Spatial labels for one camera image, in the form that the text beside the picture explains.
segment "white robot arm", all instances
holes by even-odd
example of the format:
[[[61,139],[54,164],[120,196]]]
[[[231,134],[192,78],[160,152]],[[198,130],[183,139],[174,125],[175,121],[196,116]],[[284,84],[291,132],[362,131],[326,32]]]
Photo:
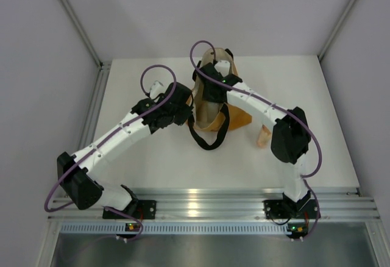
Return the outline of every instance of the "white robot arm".
[[[137,197],[125,185],[111,185],[104,181],[101,172],[107,169],[107,163],[137,141],[172,123],[177,125],[185,123],[192,114],[192,104],[186,103],[191,96],[191,90],[178,82],[172,96],[161,107],[131,122],[166,99],[172,87],[173,84],[163,91],[162,84],[155,82],[149,98],[140,100],[125,118],[104,136],[72,156],[64,152],[57,158],[58,178],[77,164],[61,183],[61,187],[78,209],[100,205],[132,215],[137,207]]]
[[[210,63],[201,70],[210,77],[216,77],[217,74],[221,75],[218,72],[221,67],[226,69],[224,65],[225,63],[216,63],[216,65]],[[249,91],[251,95],[256,94],[235,75],[229,74],[223,77],[222,81],[234,88]],[[149,93],[150,97],[140,100],[112,130],[72,156],[64,152],[58,157],[59,177],[78,163],[78,167],[61,183],[61,186],[79,209],[100,205],[113,207],[128,215],[133,214],[138,203],[137,197],[124,185],[110,185],[102,180],[101,172],[107,168],[108,162],[117,158],[137,141],[172,123],[182,125],[192,115],[193,106],[187,104],[187,100],[191,97],[191,90],[177,83],[167,103],[144,118],[129,122],[161,102],[171,89],[172,84],[164,92],[162,85],[155,82]],[[207,98],[208,93],[213,94],[213,97],[218,95],[221,97],[218,102],[227,102],[243,109],[252,115],[254,120],[271,130],[271,151],[283,167],[285,181],[283,201],[291,209],[291,213],[297,213],[310,199],[310,192],[301,178],[301,175],[305,174],[305,154],[310,136],[287,114],[273,109],[271,105],[252,96],[217,87],[217,85],[211,85],[211,90],[205,89],[204,97]],[[296,107],[290,112],[307,124],[303,110]],[[94,152],[85,158],[92,149],[95,149]]]

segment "orange bag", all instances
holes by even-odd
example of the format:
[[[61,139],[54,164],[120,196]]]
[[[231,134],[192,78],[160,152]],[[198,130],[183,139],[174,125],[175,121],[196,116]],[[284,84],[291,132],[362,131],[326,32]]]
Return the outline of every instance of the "orange bag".
[[[233,73],[238,76],[236,66],[233,61],[233,54],[227,49],[216,48],[216,60],[225,60],[230,63],[229,74]],[[202,57],[200,67],[214,60],[213,50],[209,49]],[[194,95],[194,116],[188,119],[190,132],[200,147],[205,150],[218,148],[228,130],[234,130],[252,122],[252,116],[230,104],[220,104],[215,102],[204,101],[202,99],[204,84],[200,77],[195,75]],[[201,131],[218,131],[216,141],[208,144],[203,138],[198,136],[195,130]]]

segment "gray wall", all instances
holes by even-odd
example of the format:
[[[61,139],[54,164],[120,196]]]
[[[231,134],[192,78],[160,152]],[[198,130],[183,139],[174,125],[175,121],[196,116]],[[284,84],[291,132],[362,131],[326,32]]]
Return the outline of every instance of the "gray wall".
[[[70,0],[97,53],[188,57],[207,39],[236,55],[317,54],[347,0]]]
[[[0,261],[34,266],[55,159],[75,150],[96,68],[57,0],[0,0]]]
[[[322,61],[363,191],[390,235],[390,0],[359,0]]]

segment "black strap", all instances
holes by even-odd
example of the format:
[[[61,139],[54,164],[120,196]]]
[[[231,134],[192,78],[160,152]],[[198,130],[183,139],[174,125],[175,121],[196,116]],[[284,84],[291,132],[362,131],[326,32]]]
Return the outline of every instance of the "black strap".
[[[222,144],[222,142],[225,140],[225,136],[227,133],[227,129],[229,128],[230,124],[230,116],[229,116],[229,108],[226,104],[224,104],[221,107],[220,110],[221,113],[225,116],[225,121],[223,122],[222,126],[219,128],[217,133],[217,139],[214,141],[213,144],[208,144],[202,137],[200,137],[194,130],[194,115],[191,115],[188,118],[188,127],[190,128],[191,135],[193,136],[196,143],[203,148],[204,150],[214,150]]]

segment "purple cable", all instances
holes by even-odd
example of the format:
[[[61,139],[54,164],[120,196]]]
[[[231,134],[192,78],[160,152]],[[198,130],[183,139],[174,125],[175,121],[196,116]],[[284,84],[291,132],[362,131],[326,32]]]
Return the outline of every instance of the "purple cable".
[[[286,115],[288,115],[288,116],[292,117],[294,120],[296,120],[296,121],[297,121],[297,122],[298,122],[298,123],[299,123],[299,124],[300,124],[308,133],[309,133],[309,135],[310,135],[311,138],[313,139],[313,141],[314,141],[314,143],[315,143],[315,145],[316,145],[316,147],[317,147],[317,151],[318,151],[318,164],[317,164],[316,169],[315,169],[312,173],[310,173],[310,174],[302,174],[301,177],[302,177],[302,178],[313,177],[316,173],[318,173],[318,171],[319,171],[319,169],[320,169],[320,167],[321,167],[321,164],[322,164],[322,151],[321,151],[321,147],[320,147],[320,145],[319,145],[319,142],[318,142],[316,136],[315,136],[314,133],[309,129],[309,127],[306,126],[306,124],[305,124],[304,122],[302,122],[298,117],[296,117],[295,115],[293,115],[293,114],[290,113],[289,111],[285,110],[285,109],[282,108],[282,107],[279,107],[279,106],[276,105],[276,104],[273,104],[273,103],[269,102],[268,100],[262,98],[261,96],[256,95],[256,94],[251,94],[249,91],[246,91],[246,90],[242,90],[242,89],[239,89],[239,88],[232,87],[232,86],[227,85],[227,84],[225,84],[225,83],[222,83],[222,82],[220,82],[220,81],[218,81],[218,80],[215,80],[215,79],[213,79],[213,78],[207,76],[205,73],[203,73],[202,70],[200,70],[200,69],[196,66],[196,64],[195,64],[195,62],[194,62],[194,59],[193,59],[193,52],[194,52],[194,49],[195,49],[195,47],[196,47],[199,43],[206,43],[206,44],[208,44],[209,46],[211,46],[211,48],[213,49],[213,52],[214,52],[214,56],[215,56],[215,48],[214,48],[214,46],[213,46],[209,41],[207,41],[207,40],[199,40],[199,41],[197,41],[197,42],[193,45],[193,47],[191,48],[191,50],[190,50],[190,61],[191,61],[191,64],[194,66],[196,72],[198,72],[200,75],[202,75],[202,76],[203,76],[204,78],[206,78],[207,80],[209,80],[209,81],[211,81],[211,82],[214,82],[215,84],[218,84],[218,85],[220,85],[220,86],[222,86],[222,87],[225,87],[225,88],[227,88],[227,89],[229,89],[229,90],[235,90],[235,91],[240,92],[240,93],[242,93],[242,94],[246,94],[246,95],[249,95],[249,96],[251,96],[251,97],[253,97],[253,98],[256,98],[256,99],[258,99],[259,101],[264,102],[265,104],[270,105],[271,107],[274,107],[275,109],[277,109],[277,110],[279,110],[279,111],[285,113]]]
[[[128,218],[132,221],[135,221],[136,223],[138,223],[140,225],[140,231],[132,238],[128,238],[126,239],[126,241],[134,241],[136,239],[138,239],[140,237],[140,235],[142,234],[142,232],[144,231],[144,226],[142,224],[141,221],[139,221],[138,219],[130,216],[130,215],[127,215],[127,214],[124,214],[120,211],[118,211],[117,209],[114,209],[114,208],[111,208],[111,207],[104,207],[104,210],[106,211],[111,211],[112,213],[115,213],[117,215],[121,215],[125,218]],[[60,243],[60,255],[61,255],[61,258],[64,262],[70,262],[70,261],[73,261],[77,256],[79,256],[80,254],[84,253],[87,249],[89,249],[90,247],[92,247],[92,245],[96,244],[98,241],[101,241],[101,240],[104,240],[106,238],[116,238],[116,235],[104,235],[104,236],[101,236],[95,240],[93,240],[92,242],[88,243],[86,246],[82,247],[76,254],[74,254],[72,257],[70,257],[69,259],[65,259],[64,258],[64,255],[63,255],[63,249],[62,249],[62,245]]]
[[[311,194],[313,194],[314,200],[316,201],[316,205],[317,205],[316,220],[314,221],[313,226],[311,227],[311,229],[308,232],[308,234],[305,236],[305,238],[308,238],[309,236],[312,235],[312,233],[314,232],[314,229],[317,227],[317,223],[318,223],[318,220],[319,220],[319,217],[320,217],[321,214],[320,214],[320,211],[319,211],[319,202],[318,202],[318,198],[317,198],[316,193],[309,186],[309,184],[307,183],[307,181],[305,179],[303,179],[303,182],[304,182],[305,186],[309,189],[309,191],[311,191]]]
[[[59,251],[60,251],[60,256],[61,256],[61,259],[65,262],[65,263],[69,263],[71,261],[73,261],[74,259],[76,259],[77,256],[81,255],[82,253],[84,253],[87,249],[89,249],[90,247],[92,247],[94,244],[96,244],[98,241],[101,241],[101,240],[104,240],[106,238],[116,238],[116,235],[103,235],[95,240],[93,240],[92,242],[88,243],[86,246],[82,247],[76,254],[74,254],[72,257],[70,258],[65,258],[65,256],[63,255],[63,243],[62,241],[59,242],[60,246],[59,246]]]
[[[169,94],[167,95],[167,97],[162,100],[159,104],[157,104],[155,107],[152,107],[150,110],[140,114],[139,116],[135,117],[134,119],[131,119],[130,121],[126,122],[123,124],[124,127],[127,127],[128,125],[134,123],[135,121],[143,118],[144,116],[152,113],[154,110],[158,109],[159,107],[161,107],[162,105],[164,105],[168,100],[169,98],[173,95],[174,91],[175,91],[175,88],[176,88],[176,75],[175,73],[172,71],[171,68],[165,66],[165,65],[152,65],[148,68],[145,69],[145,71],[143,71],[142,75],[141,75],[141,80],[143,79],[144,75],[150,70],[150,69],[153,69],[153,68],[164,68],[166,70],[168,70],[171,74],[172,74],[172,77],[173,77],[173,87],[171,89],[171,91],[169,92]],[[107,137],[105,137],[98,145],[97,145],[97,148],[100,148],[104,143],[106,143],[109,139],[111,139],[112,136],[114,136],[116,133],[118,133],[120,130],[122,130],[121,127],[118,127],[116,128],[111,134],[107,135]],[[54,194],[54,192],[56,191],[56,189],[60,186],[60,184],[66,179],[66,177],[68,177],[68,175],[70,175],[74,169],[79,165],[81,164],[82,162],[84,162],[89,156],[91,156],[94,152],[95,152],[95,148],[92,149],[90,152],[88,152],[87,154],[85,154],[78,162],[76,162],[73,166],[70,167],[69,170],[67,170],[66,173],[64,173],[59,179],[58,181],[54,184],[54,186],[51,188],[45,202],[44,202],[44,210],[46,212],[56,212],[58,210],[61,210],[61,209],[64,209],[65,207],[73,204],[73,202],[69,202],[69,203],[66,203],[65,205],[62,205],[60,207],[57,207],[57,208],[49,208],[49,203],[50,203],[50,200]]]

